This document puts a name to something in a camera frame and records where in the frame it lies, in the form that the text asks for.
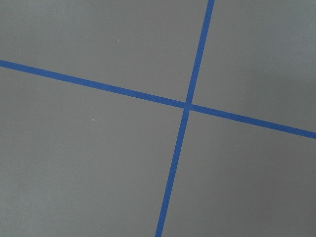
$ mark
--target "blue tape line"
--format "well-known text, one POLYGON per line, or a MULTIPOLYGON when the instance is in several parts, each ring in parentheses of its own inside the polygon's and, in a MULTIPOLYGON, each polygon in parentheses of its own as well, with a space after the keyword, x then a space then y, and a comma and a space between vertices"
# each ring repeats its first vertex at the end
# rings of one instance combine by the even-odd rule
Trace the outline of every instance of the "blue tape line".
POLYGON ((292 133, 295 135, 300 135, 303 137, 309 137, 309 138, 316 139, 315 132, 310 132, 310 131, 306 131, 306 130, 302 130, 302 129, 294 128, 294 127, 290 127, 290 126, 285 126, 285 125, 277 124, 274 122, 268 122, 268 121, 264 121, 264 120, 260 120, 260 119, 256 119, 256 118, 250 118, 247 116, 236 115, 233 113, 228 113, 228 112, 224 112, 221 110, 211 109, 211 108, 207 108, 207 107, 203 107, 203 106, 199 106, 199 105, 191 105, 191 110, 196 111, 196 112, 200 112, 203 114, 207 114, 207 115, 213 115, 213 116, 217 116, 217 117, 221 117, 221 118, 225 118, 225 119, 230 119, 230 120, 235 120, 235 121, 239 121, 239 122, 244 122, 247 124, 256 125, 259 127, 266 127, 266 128, 273 129, 273 130, 278 130, 278 131, 282 131, 282 132, 292 133))
POLYGON ((202 31, 201 31, 201 35, 200 35, 199 43, 198 43, 198 47, 197 47, 196 59, 194 61, 194 66, 193 66, 193 70, 192 70, 191 80, 190 80, 187 99, 186 99, 186 103, 188 103, 188 104, 192 104, 193 95, 194 95, 194 91, 195 91, 197 80, 198 80, 199 68, 201 66, 202 56, 203 56, 203 52, 204 52, 208 27, 209 27, 212 12, 213 12, 214 2, 215 2, 215 0, 209 0, 207 3, 206 13, 205 13, 204 21, 203 21, 203 26, 202 26, 202 31))
POLYGON ((162 236, 163 226, 164 226, 164 223, 166 220, 166 215, 167 215, 167 211, 168 211, 168 207, 169 207, 173 182, 174 182, 174 178, 176 175, 178 161, 179 161, 180 152, 181 152, 181 148, 182 148, 182 143, 183 143, 183 139, 184 139, 187 123, 188 123, 188 118, 189 118, 189 113, 190 113, 189 107, 192 104, 193 95, 194 95, 195 87, 197 84, 198 72, 200 69, 201 61, 202 61, 204 46, 205 46, 205 42, 206 42, 206 37, 207 37, 209 23, 210 23, 211 16, 212 16, 213 7, 214 7, 214 0, 209 0, 207 3, 207 7, 206 7, 206 12, 205 12, 205 17, 204 17, 204 21, 203 21, 202 30, 201 30, 201 35, 200 35, 199 43, 198 43, 198 47, 197 47, 196 58, 195 58, 195 62, 194 62, 193 70, 192 70, 191 80, 190 80, 188 94, 187 94, 187 98, 186 98, 186 107, 183 110, 182 119, 181 119, 180 128, 179 128, 179 133, 178 133, 178 137, 177 137, 177 142, 176 142, 176 146, 174 149, 173 158, 172 158, 171 167, 170 167, 170 172, 169 172, 168 181, 167 181, 167 185, 166 185, 166 190, 165 190, 164 196, 163 196, 159 220, 158 220, 157 229, 156 229, 156 235, 155 235, 156 237, 162 236))
POLYGON ((139 92, 139 91, 135 91, 135 90, 130 90, 130 89, 125 89, 125 88, 121 88, 121 87, 117 87, 117 86, 113 86, 113 85, 103 84, 103 83, 92 81, 92 80, 76 78, 73 76, 68 76, 68 75, 55 73, 55 72, 50 72, 47 70, 33 68, 33 67, 29 67, 29 66, 25 66, 25 65, 21 65, 21 64, 17 64, 17 63, 12 63, 12 62, 7 62, 7 61, 3 61, 3 60, 0 60, 0 67, 13 69, 13 70, 21 71, 21 72, 26 72, 26 73, 30 73, 30 74, 34 74, 34 75, 39 75, 39 76, 43 76, 43 77, 47 77, 47 78, 62 80, 62 81, 66 81, 66 82, 70 82, 70 83, 74 83, 74 84, 78 84, 78 85, 83 85, 83 86, 92 87, 92 88, 96 88, 96 89, 100 89, 100 90, 105 90, 105 91, 109 91, 109 92, 113 92, 113 93, 118 93, 121 95, 127 95, 127 96, 131 96, 131 97, 135 97, 135 98, 139 98, 139 99, 143 99, 143 100, 153 101, 153 102, 160 103, 160 104, 170 105, 170 106, 174 106, 177 108, 188 109, 188 110, 192 110, 192 111, 207 114, 207 115, 213 115, 213 116, 217 116, 217 117, 221 117, 221 118, 225 118, 225 119, 230 119, 230 120, 235 120, 235 121, 239 121, 239 122, 252 124, 255 126, 266 127, 266 128, 273 129, 273 130, 278 130, 278 131, 282 131, 282 132, 292 133, 295 135, 300 135, 303 137, 309 137, 309 138, 316 139, 315 132, 306 131, 306 130, 302 130, 299 128, 294 128, 294 127, 281 125, 281 124, 277 124, 277 123, 273 123, 273 122, 268 122, 268 121, 264 121, 264 120, 260 120, 260 119, 256 119, 256 118, 251 118, 251 117, 246 117, 246 116, 237 115, 237 114, 233 114, 233 113, 228 113, 225 111, 216 110, 216 109, 203 107, 203 106, 199 106, 199 105, 190 105, 190 104, 187 104, 187 103, 182 102, 182 101, 172 100, 172 99, 168 99, 168 98, 164 98, 164 97, 160 97, 160 96, 156 96, 156 95, 151 95, 151 94, 147 94, 147 93, 143 93, 143 92, 139 92))
POLYGON ((174 178, 175 178, 175 175, 177 172, 178 161, 179 161, 179 157, 180 157, 180 153, 181 153, 184 134, 186 132, 187 123, 188 123, 188 119, 189 119, 189 113, 190 113, 190 110, 188 110, 188 109, 184 109, 183 113, 182 113, 178 137, 177 137, 177 141, 176 141, 176 146, 174 148, 173 158, 172 158, 172 162, 171 162, 171 167, 170 167, 170 171, 169 171, 166 189, 165 189, 164 196, 163 196, 163 201, 162 201, 162 206, 161 206, 161 211, 160 211, 160 215, 159 215, 159 220, 158 220, 158 224, 157 224, 155 237, 161 237, 161 235, 162 235, 163 226, 164 226, 164 222, 166 220, 166 215, 167 215, 167 211, 168 211, 168 207, 169 207, 169 202, 170 202, 172 187, 173 187, 173 183, 174 183, 174 178))
POLYGON ((105 90, 105 91, 109 91, 109 92, 113 92, 113 93, 117 93, 121 95, 127 95, 127 96, 131 96, 131 97, 135 97, 135 98, 139 98, 143 100, 149 100, 149 101, 157 102, 160 104, 171 105, 178 108, 184 108, 186 106, 186 104, 182 101, 172 100, 172 99, 168 99, 168 98, 164 98, 164 97, 160 97, 156 95, 147 94, 140 91, 125 89, 118 86, 113 86, 113 85, 108 85, 108 84, 104 84, 104 83, 100 83, 100 82, 96 82, 92 80, 68 76, 65 74, 55 73, 55 72, 51 72, 51 71, 47 71, 47 70, 43 70, 39 68, 34 68, 30 66, 25 66, 22 64, 12 63, 8 61, 0 60, 0 67, 13 69, 13 70, 17 70, 17 71, 21 71, 25 73, 34 74, 34 75, 39 75, 42 77, 52 78, 56 80, 66 81, 66 82, 83 85, 83 86, 87 86, 91 88, 96 88, 100 90, 105 90))

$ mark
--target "blue tape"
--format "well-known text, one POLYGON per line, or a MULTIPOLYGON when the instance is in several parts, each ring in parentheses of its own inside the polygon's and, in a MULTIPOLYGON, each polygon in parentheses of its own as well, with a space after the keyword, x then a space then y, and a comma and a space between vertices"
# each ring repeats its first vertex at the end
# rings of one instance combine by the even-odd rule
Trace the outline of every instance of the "blue tape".
POLYGON ((171 167, 170 167, 170 171, 169 171, 168 181, 167 181, 166 189, 165 189, 164 196, 163 196, 159 220, 158 220, 157 229, 156 229, 156 235, 155 235, 156 237, 162 236, 163 226, 164 226, 164 223, 166 220, 166 215, 167 215, 167 211, 168 211, 168 207, 169 207, 173 182, 174 182, 174 178, 175 178, 177 167, 178 167, 178 161, 179 161, 182 143, 183 143, 183 139, 184 139, 187 123, 188 123, 189 113, 190 113, 190 110, 188 108, 192 104, 193 95, 194 95, 194 91, 195 91, 196 84, 197 84, 198 72, 200 69, 201 61, 202 61, 204 46, 205 46, 205 42, 206 42, 209 23, 211 21, 213 7, 214 7, 214 0, 209 0, 207 3, 207 7, 206 7, 202 31, 201 31, 201 35, 199 38, 196 58, 195 58, 195 62, 194 62, 193 70, 192 70, 191 80, 190 80, 188 94, 187 94, 187 98, 186 98, 186 107, 183 110, 182 119, 181 119, 180 128, 179 128, 179 133, 178 133, 178 137, 177 137, 177 142, 176 142, 176 146, 174 149, 171 167))
POLYGON ((121 88, 121 87, 117 87, 113 85, 108 85, 108 84, 104 84, 104 83, 100 83, 100 82, 96 82, 92 80, 76 78, 73 76, 68 76, 68 75, 55 73, 55 72, 51 72, 51 71, 47 71, 43 69, 33 68, 33 67, 25 66, 22 64, 0 60, 0 67, 13 69, 13 70, 21 71, 21 72, 26 72, 26 73, 30 73, 30 74, 34 74, 34 75, 38 75, 42 77, 47 77, 51 79, 62 80, 62 81, 66 81, 66 82, 70 82, 70 83, 74 83, 78 85, 83 85, 87 87, 92 87, 92 88, 96 88, 100 90, 105 90, 105 91, 109 91, 109 92, 113 92, 113 93, 117 93, 121 95, 131 96, 131 97, 135 97, 135 98, 139 98, 143 100, 153 101, 160 104, 170 105, 170 106, 174 106, 181 109, 188 109, 188 110, 192 110, 192 111, 207 114, 207 115, 213 115, 213 116, 217 116, 217 117, 221 117, 225 119, 252 124, 255 126, 265 127, 265 128, 269 128, 269 129, 273 129, 277 131, 292 133, 295 135, 316 139, 315 132, 302 130, 299 128, 294 128, 294 127, 290 127, 286 125, 281 125, 278 123, 268 122, 268 121, 264 121, 264 120, 260 120, 256 118, 228 113, 225 111, 216 110, 216 109, 203 107, 199 105, 190 105, 182 101, 172 100, 172 99, 168 99, 168 98, 164 98, 164 97, 160 97, 156 95, 151 95, 151 94, 147 94, 147 93, 143 93, 143 92, 139 92, 135 90, 125 89, 125 88, 121 88))
POLYGON ((174 178, 175 178, 175 175, 177 172, 177 167, 178 167, 179 157, 180 157, 181 148, 182 148, 182 144, 183 144, 184 134, 186 132, 187 123, 188 123, 188 119, 189 119, 189 113, 190 113, 190 110, 188 110, 188 109, 184 109, 183 113, 182 113, 178 137, 177 137, 177 141, 176 141, 176 146, 174 148, 174 153, 173 153, 173 157, 172 157, 172 162, 171 162, 171 166, 170 166, 170 171, 169 171, 166 189, 165 189, 164 196, 163 196, 163 201, 162 201, 162 205, 161 205, 161 210, 160 210, 160 215, 159 215, 159 220, 158 220, 158 224, 157 224, 155 237, 161 237, 161 235, 162 235, 163 226, 164 226, 164 222, 166 220, 166 215, 167 215, 167 211, 168 211, 168 207, 169 207, 169 202, 170 202, 172 187, 173 187, 173 183, 174 183, 174 178))
POLYGON ((203 26, 202 26, 202 31, 201 31, 201 35, 200 35, 198 47, 197 47, 197 54, 196 54, 196 58, 194 61, 194 66, 193 66, 193 70, 192 70, 188 94, 187 94, 187 98, 186 98, 186 103, 188 103, 188 104, 192 104, 193 95, 194 95, 194 91, 195 91, 197 80, 198 80, 199 68, 201 66, 204 47, 205 47, 205 43, 206 43, 207 32, 208 32, 209 24, 211 21, 212 12, 213 12, 214 2, 215 2, 215 0, 209 0, 207 3, 206 13, 205 13, 204 21, 203 21, 203 26))
POLYGON ((221 117, 221 118, 225 118, 225 119, 230 119, 230 120, 235 120, 238 122, 244 122, 247 124, 256 125, 259 127, 266 127, 266 128, 273 129, 273 130, 278 130, 278 131, 292 133, 292 134, 303 136, 303 137, 309 137, 309 138, 316 139, 315 132, 310 132, 310 131, 306 131, 306 130, 302 130, 302 129, 294 128, 294 127, 290 127, 290 126, 285 126, 285 125, 281 125, 281 124, 274 123, 274 122, 268 122, 268 121, 264 121, 264 120, 260 120, 260 119, 256 119, 256 118, 247 117, 247 116, 236 115, 233 113, 228 113, 228 112, 224 112, 221 110, 211 109, 211 108, 207 108, 207 107, 203 107, 203 106, 199 106, 199 105, 191 105, 191 110, 199 112, 199 113, 207 114, 207 115, 213 115, 213 116, 217 116, 217 117, 221 117))
POLYGON ((96 88, 100 90, 105 90, 105 91, 109 91, 109 92, 113 92, 113 93, 117 93, 121 95, 127 95, 127 96, 131 96, 131 97, 135 97, 135 98, 139 98, 143 100, 149 100, 149 101, 153 101, 160 104, 171 105, 178 108, 184 108, 186 106, 186 104, 182 101, 172 100, 172 99, 168 99, 168 98, 164 98, 164 97, 160 97, 156 95, 147 94, 140 91, 125 89, 118 86, 113 86, 113 85, 108 85, 108 84, 104 84, 104 83, 100 83, 100 82, 96 82, 92 80, 68 76, 65 74, 55 73, 55 72, 51 72, 51 71, 47 71, 47 70, 43 70, 39 68, 33 68, 30 66, 25 66, 22 64, 12 63, 8 61, 0 60, 0 67, 13 69, 13 70, 17 70, 17 71, 21 71, 25 73, 30 73, 30 74, 34 74, 34 75, 38 75, 42 77, 52 78, 56 80, 66 81, 73 84, 83 85, 83 86, 96 88))

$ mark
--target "gray floor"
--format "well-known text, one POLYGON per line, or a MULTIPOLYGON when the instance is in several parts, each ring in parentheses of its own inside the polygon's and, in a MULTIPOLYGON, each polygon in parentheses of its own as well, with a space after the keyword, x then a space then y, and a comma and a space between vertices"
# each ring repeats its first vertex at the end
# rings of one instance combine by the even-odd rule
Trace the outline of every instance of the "gray floor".
MULTIPOLYGON (((185 101, 206 5, 3 0, 0 60, 185 101)), ((316 132, 315 20, 216 0, 193 103, 316 132)), ((0 236, 155 236, 183 109, 1 67, 0 108, 0 236)), ((315 154, 190 112, 162 236, 316 236, 315 154)))

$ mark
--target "gray surface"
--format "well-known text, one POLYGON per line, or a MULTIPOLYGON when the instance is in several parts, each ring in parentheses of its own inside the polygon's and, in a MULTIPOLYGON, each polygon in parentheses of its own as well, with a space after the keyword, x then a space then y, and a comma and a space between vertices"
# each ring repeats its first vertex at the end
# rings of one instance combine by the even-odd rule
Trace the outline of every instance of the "gray surface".
POLYGON ((181 110, 0 75, 0 235, 153 236, 181 110))
POLYGON ((316 1, 216 0, 194 103, 316 131, 316 1))
POLYGON ((192 112, 164 237, 314 237, 316 141, 192 112))
MULTIPOLYGON (((206 0, 3 0, 0 59, 185 100, 206 0)), ((194 103, 316 131, 315 2, 216 0, 194 103)), ((0 68, 0 236, 155 235, 182 110, 0 68)), ((313 139, 191 112, 164 237, 316 236, 313 139)))
POLYGON ((185 100, 206 0, 2 0, 2 60, 185 100))

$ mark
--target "floor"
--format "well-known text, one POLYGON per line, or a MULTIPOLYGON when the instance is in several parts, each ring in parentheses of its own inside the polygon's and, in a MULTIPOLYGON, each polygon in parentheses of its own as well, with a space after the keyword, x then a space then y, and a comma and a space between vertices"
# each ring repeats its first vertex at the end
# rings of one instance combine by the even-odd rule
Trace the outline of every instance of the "floor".
POLYGON ((316 2, 3 0, 0 235, 316 236, 316 2))

